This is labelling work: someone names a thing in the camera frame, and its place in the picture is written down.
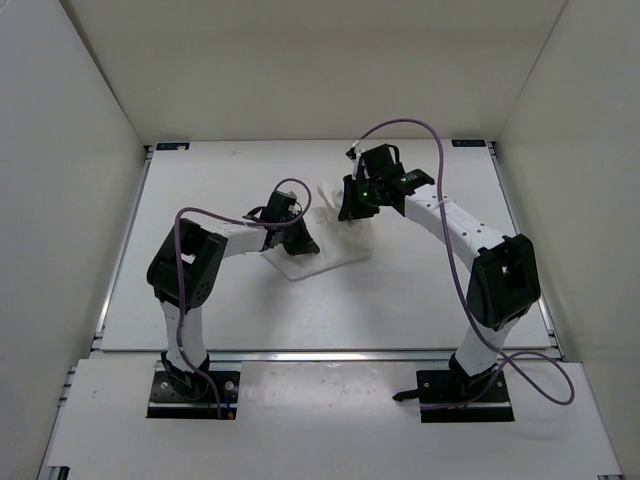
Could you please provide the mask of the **white pleated skirt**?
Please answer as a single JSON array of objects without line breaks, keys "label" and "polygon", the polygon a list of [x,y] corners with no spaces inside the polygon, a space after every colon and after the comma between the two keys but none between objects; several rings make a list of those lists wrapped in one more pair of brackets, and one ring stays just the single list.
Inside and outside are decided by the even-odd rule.
[{"label": "white pleated skirt", "polygon": [[323,182],[317,186],[317,193],[324,204],[311,208],[305,215],[305,222],[320,251],[290,256],[282,246],[278,246],[261,254],[290,281],[302,280],[369,259],[373,253],[375,234],[370,219],[347,222],[338,220],[343,188],[335,183]]}]

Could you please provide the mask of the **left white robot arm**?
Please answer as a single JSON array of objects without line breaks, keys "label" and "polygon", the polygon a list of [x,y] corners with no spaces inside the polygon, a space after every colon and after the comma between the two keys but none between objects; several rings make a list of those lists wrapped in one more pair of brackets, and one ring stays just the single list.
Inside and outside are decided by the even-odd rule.
[{"label": "left white robot arm", "polygon": [[275,190],[266,205],[250,210],[243,219],[220,219],[209,229],[185,217],[196,211],[186,208],[177,214],[146,274],[165,318],[167,348],[161,354],[162,365],[171,387],[190,401],[209,394],[219,397],[209,373],[202,307],[213,292],[222,262],[279,246],[290,257],[320,252],[304,222],[306,210],[294,193]]}]

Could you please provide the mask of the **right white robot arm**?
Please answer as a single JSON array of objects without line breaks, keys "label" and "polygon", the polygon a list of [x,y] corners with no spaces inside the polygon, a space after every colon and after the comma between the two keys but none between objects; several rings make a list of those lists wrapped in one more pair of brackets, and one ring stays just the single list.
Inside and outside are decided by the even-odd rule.
[{"label": "right white robot arm", "polygon": [[351,147],[346,155],[353,170],[343,179],[339,221],[369,219],[391,207],[438,238],[451,267],[462,262],[469,272],[466,287],[454,283],[469,329],[445,373],[453,401],[468,403],[489,389],[508,334],[540,298],[533,244],[473,217],[444,194],[441,175],[406,170],[395,145]]}]

